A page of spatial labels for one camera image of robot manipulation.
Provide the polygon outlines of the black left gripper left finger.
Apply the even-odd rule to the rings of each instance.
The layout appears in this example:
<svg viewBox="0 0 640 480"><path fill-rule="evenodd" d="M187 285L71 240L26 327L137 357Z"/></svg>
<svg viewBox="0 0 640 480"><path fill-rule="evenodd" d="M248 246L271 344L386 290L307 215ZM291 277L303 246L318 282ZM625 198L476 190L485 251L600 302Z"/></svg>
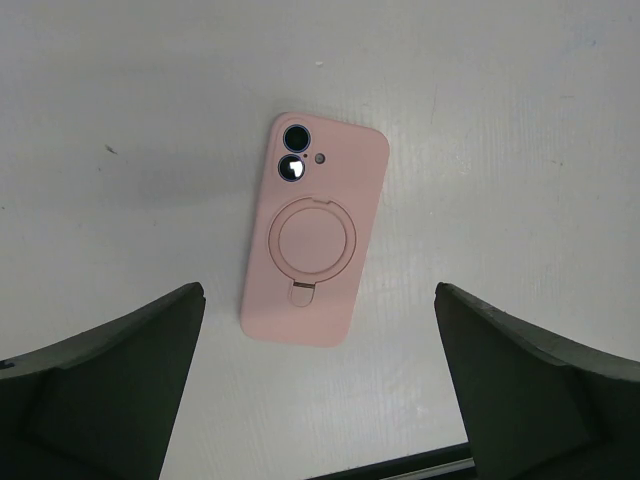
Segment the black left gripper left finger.
<svg viewBox="0 0 640 480"><path fill-rule="evenodd" d="M189 283L2 360L2 478L159 478L204 311Z"/></svg>

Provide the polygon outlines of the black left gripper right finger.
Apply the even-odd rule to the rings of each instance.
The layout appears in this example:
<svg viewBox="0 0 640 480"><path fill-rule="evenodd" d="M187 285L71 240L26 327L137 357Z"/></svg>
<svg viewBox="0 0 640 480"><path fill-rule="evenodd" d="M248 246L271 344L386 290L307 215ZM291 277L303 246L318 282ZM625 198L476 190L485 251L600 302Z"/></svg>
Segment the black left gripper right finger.
<svg viewBox="0 0 640 480"><path fill-rule="evenodd" d="M449 283L434 308L479 478L638 478L638 362Z"/></svg>

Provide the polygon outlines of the pink silicone phone case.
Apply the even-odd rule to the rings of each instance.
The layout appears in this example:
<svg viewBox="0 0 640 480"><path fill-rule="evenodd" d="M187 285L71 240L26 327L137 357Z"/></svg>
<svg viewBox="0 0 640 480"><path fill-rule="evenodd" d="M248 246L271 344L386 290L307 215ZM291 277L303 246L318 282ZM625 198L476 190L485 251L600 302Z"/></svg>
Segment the pink silicone phone case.
<svg viewBox="0 0 640 480"><path fill-rule="evenodd" d="M280 178L282 135L311 133L307 170ZM349 331L390 155L379 131L298 112L272 124L240 326L254 339L333 347Z"/></svg>

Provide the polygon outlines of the black smartphone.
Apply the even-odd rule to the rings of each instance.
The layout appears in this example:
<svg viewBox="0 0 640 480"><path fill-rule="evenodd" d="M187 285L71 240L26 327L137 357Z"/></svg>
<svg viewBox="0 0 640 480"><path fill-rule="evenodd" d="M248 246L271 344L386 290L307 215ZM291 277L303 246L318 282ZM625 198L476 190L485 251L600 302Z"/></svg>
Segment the black smartphone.
<svg viewBox="0 0 640 480"><path fill-rule="evenodd" d="M277 164L277 171L281 179L288 183L294 183L304 177L311 140L311 133L304 125L292 124L285 128L282 142L287 153L280 158Z"/></svg>

